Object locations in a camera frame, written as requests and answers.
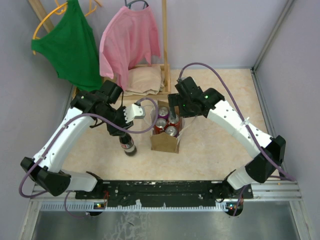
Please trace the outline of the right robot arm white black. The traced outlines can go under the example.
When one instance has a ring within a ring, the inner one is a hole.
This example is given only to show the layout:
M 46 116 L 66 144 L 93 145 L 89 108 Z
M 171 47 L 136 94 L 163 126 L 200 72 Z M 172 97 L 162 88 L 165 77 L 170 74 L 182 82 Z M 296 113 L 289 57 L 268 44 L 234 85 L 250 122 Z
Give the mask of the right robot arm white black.
M 214 88 L 203 91 L 192 77 L 178 79 L 177 93 L 168 95 L 170 110 L 182 118 L 203 116 L 224 128 L 246 149 L 252 160 L 231 172 L 219 188 L 221 198 L 235 198 L 241 188 L 264 183 L 284 161 L 286 141 L 272 137 L 247 120 L 242 120 L 225 97 Z

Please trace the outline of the glass cola bottle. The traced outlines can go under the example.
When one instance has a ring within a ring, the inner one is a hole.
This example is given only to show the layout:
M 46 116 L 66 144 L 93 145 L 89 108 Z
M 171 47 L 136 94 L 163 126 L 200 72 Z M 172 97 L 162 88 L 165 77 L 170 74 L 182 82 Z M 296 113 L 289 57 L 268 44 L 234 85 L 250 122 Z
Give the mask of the glass cola bottle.
M 120 142 L 122 149 L 124 150 L 124 153 L 127 156 L 132 157 L 137 153 L 136 145 L 134 143 L 133 138 L 131 137 L 131 135 L 129 133 L 125 132 L 122 136 L 120 136 L 119 142 Z

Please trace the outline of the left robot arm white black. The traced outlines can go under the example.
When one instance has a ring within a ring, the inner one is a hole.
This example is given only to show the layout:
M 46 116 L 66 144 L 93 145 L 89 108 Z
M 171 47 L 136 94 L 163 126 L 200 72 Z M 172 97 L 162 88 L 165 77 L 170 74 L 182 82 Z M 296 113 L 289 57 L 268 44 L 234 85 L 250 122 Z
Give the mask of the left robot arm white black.
M 125 117 L 125 106 L 112 107 L 123 89 L 112 81 L 105 81 L 99 90 L 80 91 L 71 101 L 70 107 L 54 135 L 34 155 L 24 157 L 20 165 L 26 172 L 23 180 L 33 180 L 45 192 L 59 196 L 65 191 L 84 191 L 97 199 L 103 195 L 104 186 L 98 183 L 93 173 L 62 170 L 70 150 L 78 138 L 88 129 L 100 126 L 98 120 L 107 119 L 106 127 L 111 136 L 117 136 L 126 154 L 136 152 L 128 129 L 133 126 Z

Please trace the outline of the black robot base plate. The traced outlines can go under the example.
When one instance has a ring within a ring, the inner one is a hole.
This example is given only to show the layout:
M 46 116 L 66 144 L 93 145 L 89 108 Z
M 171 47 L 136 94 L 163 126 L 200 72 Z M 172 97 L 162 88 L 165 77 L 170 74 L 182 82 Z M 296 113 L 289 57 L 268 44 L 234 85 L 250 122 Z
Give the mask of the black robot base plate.
M 140 201 L 144 207 L 213 207 L 223 200 L 252 198 L 251 186 L 233 189 L 226 180 L 103 180 L 92 191 L 77 190 L 77 200 L 105 200 L 108 206 L 127 207 Z

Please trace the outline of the red cola can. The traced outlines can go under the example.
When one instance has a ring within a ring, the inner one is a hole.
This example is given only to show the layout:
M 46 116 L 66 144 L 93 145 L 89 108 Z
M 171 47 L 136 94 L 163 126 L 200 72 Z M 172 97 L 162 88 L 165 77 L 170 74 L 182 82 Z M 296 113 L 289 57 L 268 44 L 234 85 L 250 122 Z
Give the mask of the red cola can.
M 164 133 L 166 128 L 168 127 L 168 122 L 164 118 L 158 118 L 154 125 L 154 134 L 158 135 Z
M 175 127 L 177 130 L 180 129 L 181 126 L 181 120 L 180 120 L 180 116 L 178 114 L 175 115 L 175 117 L 169 115 L 168 117 L 168 125 Z

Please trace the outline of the purple Fanta can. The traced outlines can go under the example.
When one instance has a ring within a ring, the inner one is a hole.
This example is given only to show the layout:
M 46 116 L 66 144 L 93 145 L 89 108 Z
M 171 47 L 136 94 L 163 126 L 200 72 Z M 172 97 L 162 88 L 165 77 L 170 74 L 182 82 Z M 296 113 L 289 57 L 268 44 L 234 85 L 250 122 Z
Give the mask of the purple Fanta can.
M 179 135 L 178 129 L 175 126 L 171 126 L 171 125 L 165 129 L 165 133 L 175 138 Z
M 170 111 L 167 107 L 165 106 L 161 106 L 158 108 L 158 118 L 162 118 L 162 119 L 165 119 L 167 120 L 169 115 L 170 115 Z

